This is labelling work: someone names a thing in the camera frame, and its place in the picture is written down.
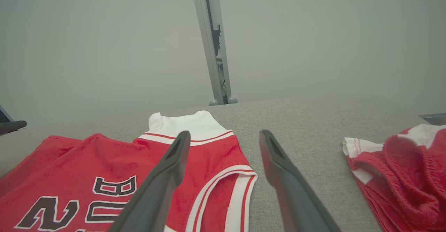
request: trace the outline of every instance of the red jersey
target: red jersey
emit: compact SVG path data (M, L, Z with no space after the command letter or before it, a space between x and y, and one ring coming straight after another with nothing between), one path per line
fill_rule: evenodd
M116 220L178 133L191 148L164 231L248 231L256 173L231 130L207 111L149 119L132 143L51 136L0 179L1 231L99 232Z

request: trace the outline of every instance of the red and white striped trim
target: red and white striped trim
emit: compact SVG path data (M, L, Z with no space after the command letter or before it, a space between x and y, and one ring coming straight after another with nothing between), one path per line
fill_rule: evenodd
M221 140L221 139L224 139L226 137L230 137L232 135L234 135L232 130L226 130L222 134L219 134L219 135L217 135L215 137L212 137L212 138L209 138L209 139L191 140L191 146L203 145L203 144L206 144L206 143L210 143L212 141ZM167 136L165 134L156 133L156 132L145 132L144 134L142 134L138 138L145 139L145 140L152 140L152 141L161 142L161 143L170 145L170 144L172 144L172 142L175 140L176 137L171 137L171 136Z
M257 174L248 165L234 165L215 175L201 189L194 201L191 213L187 220L186 232L200 232L204 208L209 194L218 181L228 175L239 174L232 191L231 200L226 214L225 231L247 232L249 222L249 201L252 188L257 180Z

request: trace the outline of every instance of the red stripe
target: red stripe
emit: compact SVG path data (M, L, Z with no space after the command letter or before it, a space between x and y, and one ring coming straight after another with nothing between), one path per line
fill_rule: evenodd
M216 137L213 137L213 138L209 138L209 139L206 139L206 140L191 140L191 142L202 142L202 141L207 141L207 140L216 139L216 138L218 138L218 137L222 137L223 135L226 135L226 134L228 134L228 133L230 133L230 132L232 132L232 131L225 132L224 134L221 134L221 135L219 135L219 136L216 136ZM168 139L172 139L172 140L175 140L175 138L176 138L176 137L170 137L170 136L162 135L162 134L154 134L154 133L144 133L144 134L147 134L147 135L153 135L153 136L159 136L159 137L164 137L164 138L168 138Z
M249 186L251 185L252 180L254 179L254 175L251 176L251 179L248 181L248 184L246 185L246 189L245 189L245 193L243 195L243 202L242 202L242 224L240 226L240 231L241 232L245 232L245 202L246 202L246 197L248 195L248 190L249 190Z
M229 173L231 173L231 172L234 172L234 171L253 172L253 170L232 170L232 171L229 171L229 172L224 173L222 176L227 175L227 174L229 174ZM221 176L217 177L217 179L215 179L215 180L209 185L209 187L206 189L206 192L204 192L203 199L201 199L200 205L199 205L198 210L197 210L197 215L196 215L196 217L195 217L194 228L192 229L193 232L196 232L196 230L197 230L198 217L200 216L200 210L201 210L201 207L202 207L202 205L203 205L204 199L205 199L205 197L206 197L207 191L209 191L210 187L211 187L211 186L215 183L215 181L218 180L220 177L221 177Z

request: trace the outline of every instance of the black object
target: black object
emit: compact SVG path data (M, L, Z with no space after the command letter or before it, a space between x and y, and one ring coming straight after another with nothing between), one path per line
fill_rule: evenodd
M268 130L260 132L266 179L276 189L286 232L340 232L338 226Z
M108 232L162 232L174 190L186 169L191 134L181 132L150 171Z
M26 121L12 121L6 123L0 123L0 135L5 133L10 133L21 129L22 127L26 127Z

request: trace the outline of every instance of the rounded gray foot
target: rounded gray foot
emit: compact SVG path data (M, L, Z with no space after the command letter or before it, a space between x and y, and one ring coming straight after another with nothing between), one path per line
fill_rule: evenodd
M216 105L219 105L218 100L211 100L209 102L209 106L216 106Z
M236 97L231 96L228 98L228 104L233 104L233 103L237 103L237 102L238 102L238 100Z

